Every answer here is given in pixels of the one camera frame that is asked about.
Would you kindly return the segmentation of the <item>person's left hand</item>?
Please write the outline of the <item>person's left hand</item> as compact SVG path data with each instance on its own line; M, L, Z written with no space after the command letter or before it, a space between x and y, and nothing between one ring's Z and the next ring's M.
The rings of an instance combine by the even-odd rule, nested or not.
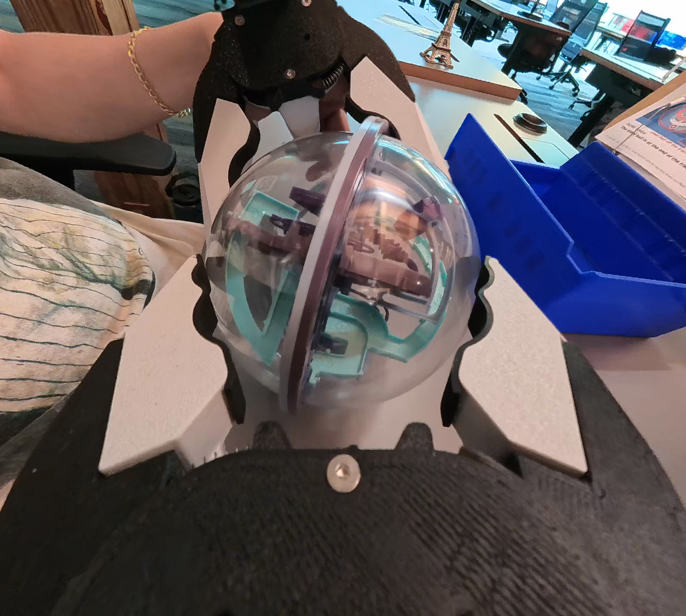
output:
M168 115L192 105L195 86L222 22L219 12L207 12L137 35L136 58L154 99Z

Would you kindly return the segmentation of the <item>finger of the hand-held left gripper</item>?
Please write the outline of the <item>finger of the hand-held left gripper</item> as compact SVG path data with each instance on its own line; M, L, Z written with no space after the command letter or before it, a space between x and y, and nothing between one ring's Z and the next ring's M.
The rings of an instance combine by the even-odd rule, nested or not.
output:
M369 57L351 71L350 101L363 116L385 118L398 139L438 167L447 167L416 102L401 91Z
M202 216L212 224L230 190L229 168L248 143L252 124L241 107L217 99L199 164Z

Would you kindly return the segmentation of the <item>person's left forearm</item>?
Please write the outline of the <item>person's left forearm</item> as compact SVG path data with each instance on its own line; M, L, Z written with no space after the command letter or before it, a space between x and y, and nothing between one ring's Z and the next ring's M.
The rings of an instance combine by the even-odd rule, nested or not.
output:
M142 89L124 72L118 44L94 35L1 31L1 130L65 142L123 138L168 118L128 54Z

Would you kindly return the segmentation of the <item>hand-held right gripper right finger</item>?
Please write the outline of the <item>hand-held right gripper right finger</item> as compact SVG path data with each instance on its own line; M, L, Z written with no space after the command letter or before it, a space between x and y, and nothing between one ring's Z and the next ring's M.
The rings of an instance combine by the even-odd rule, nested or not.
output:
M485 258L478 332L456 353L451 425L462 451L500 464L525 457L572 477L588 472L562 335L495 258Z

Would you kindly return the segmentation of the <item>blue plastic bin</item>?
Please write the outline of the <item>blue plastic bin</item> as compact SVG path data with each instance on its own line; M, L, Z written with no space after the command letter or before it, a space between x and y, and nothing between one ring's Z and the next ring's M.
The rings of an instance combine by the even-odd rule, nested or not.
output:
M685 211L598 142L560 168L507 158L468 114L445 155L483 256L563 333L685 327Z

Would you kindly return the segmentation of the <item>clear plastic maze ball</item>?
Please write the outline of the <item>clear plastic maze ball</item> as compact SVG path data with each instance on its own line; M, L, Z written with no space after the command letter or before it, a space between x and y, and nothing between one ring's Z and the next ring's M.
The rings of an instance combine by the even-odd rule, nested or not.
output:
M458 190L372 117L239 174L205 269L236 366L295 412L380 403L453 357L481 256Z

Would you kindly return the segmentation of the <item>black mesh office chair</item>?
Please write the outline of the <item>black mesh office chair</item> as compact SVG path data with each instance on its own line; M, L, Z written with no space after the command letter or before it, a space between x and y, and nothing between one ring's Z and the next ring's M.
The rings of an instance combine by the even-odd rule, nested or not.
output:
M671 18L663 18L640 10L620 42L615 56L644 63L653 63L654 51Z
M593 8L572 32L558 57L562 62L561 69L550 75L552 84L549 90L553 90L558 83L568 82L573 87L572 96L577 97L579 95L580 87L572 72L573 70L579 71L588 62L582 55L582 50L590 42L607 7L607 3L595 3Z

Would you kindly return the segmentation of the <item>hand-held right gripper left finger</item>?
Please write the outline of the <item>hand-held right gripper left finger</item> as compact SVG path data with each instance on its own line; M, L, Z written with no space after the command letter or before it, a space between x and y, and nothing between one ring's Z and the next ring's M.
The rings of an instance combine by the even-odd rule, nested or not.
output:
M166 452L196 468L227 454L237 418L224 389L227 359L193 313L201 256L188 258L124 335L99 472L120 473Z

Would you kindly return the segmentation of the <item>printed instruction sheet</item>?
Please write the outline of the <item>printed instruction sheet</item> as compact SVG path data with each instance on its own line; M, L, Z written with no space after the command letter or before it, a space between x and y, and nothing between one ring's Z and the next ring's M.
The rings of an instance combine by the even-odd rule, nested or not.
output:
M596 140L656 175L685 182L685 73L618 116Z

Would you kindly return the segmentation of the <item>brown wooden desk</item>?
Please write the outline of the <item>brown wooden desk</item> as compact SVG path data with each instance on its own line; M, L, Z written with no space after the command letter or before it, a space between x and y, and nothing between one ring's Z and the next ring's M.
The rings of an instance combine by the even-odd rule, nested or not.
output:
M522 15L518 6L501 0L461 0L459 10L469 16L468 23L461 35L462 41L469 46L472 46L476 40L480 27L495 29L497 19L511 23L516 27L517 35L501 69L504 74L510 74L515 69L520 54L525 48L527 38L534 37L543 41L544 44L554 45L553 53L557 54L571 36L567 27L546 20L536 20L527 12Z

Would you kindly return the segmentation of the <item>black chair knob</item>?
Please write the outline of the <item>black chair knob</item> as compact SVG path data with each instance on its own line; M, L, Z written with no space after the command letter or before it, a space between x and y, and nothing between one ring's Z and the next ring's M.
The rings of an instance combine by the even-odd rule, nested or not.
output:
M165 187L174 218L179 221L203 223L199 176L193 172L173 175Z

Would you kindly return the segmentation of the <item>bronze tower model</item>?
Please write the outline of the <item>bronze tower model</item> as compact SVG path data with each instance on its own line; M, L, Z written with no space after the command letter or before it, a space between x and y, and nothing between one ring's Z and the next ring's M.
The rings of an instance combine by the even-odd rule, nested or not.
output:
M451 10L441 31L429 47L421 52L420 55L425 62L440 65L447 70L453 69L451 34L461 1L462 0L452 0Z

